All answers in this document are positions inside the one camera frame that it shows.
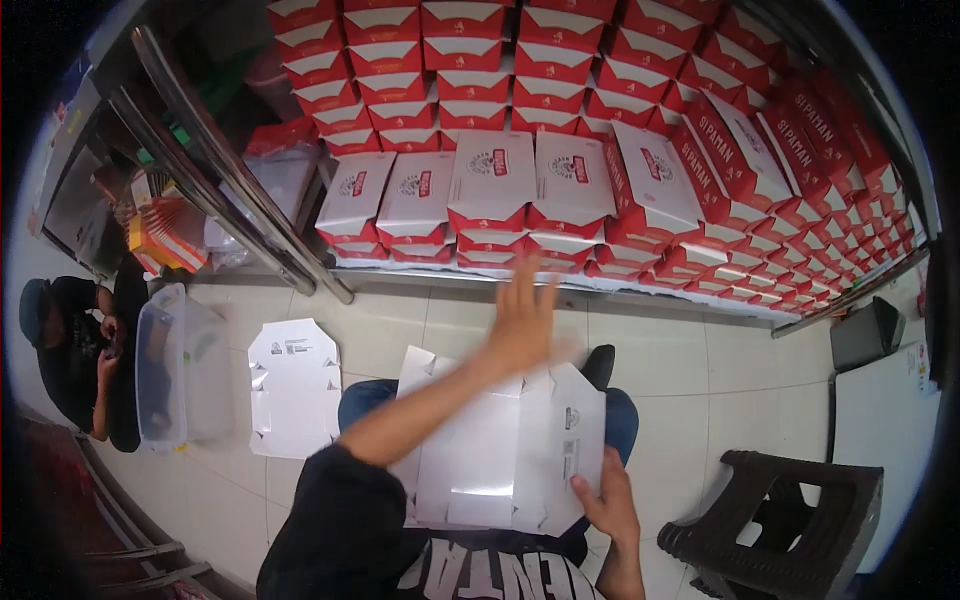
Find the black t-shirt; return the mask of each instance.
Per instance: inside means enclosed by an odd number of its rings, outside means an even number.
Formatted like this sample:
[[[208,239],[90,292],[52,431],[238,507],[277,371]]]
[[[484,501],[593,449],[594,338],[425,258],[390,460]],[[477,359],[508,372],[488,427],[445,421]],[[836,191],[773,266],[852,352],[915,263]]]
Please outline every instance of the black t-shirt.
[[[97,358],[108,341],[100,323],[88,313],[97,307],[97,284],[63,276],[50,285],[63,316],[66,339],[56,348],[38,348],[36,360],[47,394],[65,417],[83,432],[93,428],[97,402]]]
[[[405,509],[386,470],[336,444],[314,454],[260,567],[257,598],[603,598],[556,538],[404,529]]]

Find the black plastic stool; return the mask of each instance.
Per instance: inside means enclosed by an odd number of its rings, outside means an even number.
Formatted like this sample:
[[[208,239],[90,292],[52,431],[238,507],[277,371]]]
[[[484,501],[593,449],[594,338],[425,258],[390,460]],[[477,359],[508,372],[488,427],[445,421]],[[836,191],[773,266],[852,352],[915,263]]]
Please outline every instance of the black plastic stool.
[[[692,524],[667,523],[657,536],[660,548],[697,569],[691,585],[724,600],[842,594],[874,536],[883,469],[742,450],[720,462],[733,477],[716,502]],[[804,502],[801,483],[820,486],[816,507]],[[738,544],[751,521],[763,532],[753,546]]]

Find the transparent plastic box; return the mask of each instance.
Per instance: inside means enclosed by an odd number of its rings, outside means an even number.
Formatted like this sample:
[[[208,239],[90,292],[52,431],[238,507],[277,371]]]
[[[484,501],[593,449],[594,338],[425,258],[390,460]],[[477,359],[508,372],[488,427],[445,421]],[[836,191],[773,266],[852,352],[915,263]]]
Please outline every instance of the transparent plastic box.
[[[141,448],[168,452],[232,431],[227,322],[182,283],[140,310],[135,358]]]

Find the hand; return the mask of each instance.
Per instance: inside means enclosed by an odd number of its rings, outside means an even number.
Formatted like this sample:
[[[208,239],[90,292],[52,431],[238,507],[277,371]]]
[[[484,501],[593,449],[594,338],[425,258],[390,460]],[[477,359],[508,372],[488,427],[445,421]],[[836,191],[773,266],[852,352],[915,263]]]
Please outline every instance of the hand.
[[[97,385],[100,387],[107,386],[113,379],[118,364],[120,364],[119,356],[111,358],[109,350],[105,348],[100,350],[100,356],[97,358]]]
[[[496,321],[487,341],[474,359],[492,378],[502,380],[557,359],[553,344],[553,307],[557,285],[548,283],[536,297],[534,274],[540,268],[536,256],[521,258],[514,279],[496,290]]]
[[[587,519],[621,548],[636,548],[640,542],[640,522],[636,518],[630,476],[620,462],[616,450],[604,449],[600,475],[600,497],[593,495],[590,484],[580,475],[570,478],[573,492],[584,504]]]
[[[103,321],[100,323],[100,335],[104,336],[108,340],[112,340],[114,337],[116,337],[116,345],[118,348],[120,348],[123,346],[123,342],[127,338],[127,328],[124,327],[123,322],[116,317],[104,317]]]

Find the blue jeans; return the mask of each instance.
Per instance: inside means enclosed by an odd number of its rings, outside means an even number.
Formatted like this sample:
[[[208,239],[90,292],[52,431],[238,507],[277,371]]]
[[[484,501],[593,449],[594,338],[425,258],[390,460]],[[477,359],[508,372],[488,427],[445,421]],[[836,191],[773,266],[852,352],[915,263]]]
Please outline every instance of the blue jeans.
[[[396,397],[396,379],[374,379],[354,383],[340,399],[337,420],[340,431],[347,429],[371,410]],[[634,402],[622,390],[607,390],[607,425],[604,442],[613,446],[620,454],[620,461],[626,465],[630,452],[634,449],[639,417]]]

